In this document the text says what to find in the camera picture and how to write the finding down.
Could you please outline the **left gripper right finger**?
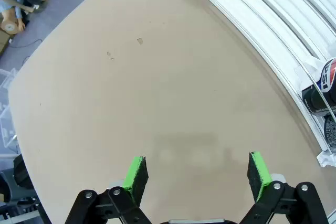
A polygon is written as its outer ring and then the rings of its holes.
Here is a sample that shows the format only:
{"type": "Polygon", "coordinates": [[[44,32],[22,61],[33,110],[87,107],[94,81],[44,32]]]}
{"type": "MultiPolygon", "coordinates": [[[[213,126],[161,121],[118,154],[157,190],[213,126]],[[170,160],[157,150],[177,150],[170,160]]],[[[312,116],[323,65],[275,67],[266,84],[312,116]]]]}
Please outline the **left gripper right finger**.
{"type": "Polygon", "coordinates": [[[255,203],[241,223],[270,223],[276,214],[285,215],[289,223],[328,223],[314,184],[291,187],[272,178],[260,152],[249,153],[247,178],[255,203]]]}

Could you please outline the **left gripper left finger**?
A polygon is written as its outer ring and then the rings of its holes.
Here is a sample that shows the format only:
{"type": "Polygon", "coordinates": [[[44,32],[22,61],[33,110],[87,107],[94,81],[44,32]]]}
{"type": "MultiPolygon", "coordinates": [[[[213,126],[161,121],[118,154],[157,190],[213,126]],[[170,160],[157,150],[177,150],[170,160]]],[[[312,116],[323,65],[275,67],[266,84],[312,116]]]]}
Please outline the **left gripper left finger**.
{"type": "Polygon", "coordinates": [[[83,190],[78,195],[65,223],[107,223],[119,219],[121,223],[150,223],[140,208],[148,169],[144,156],[136,156],[121,186],[97,194],[83,190]]]}

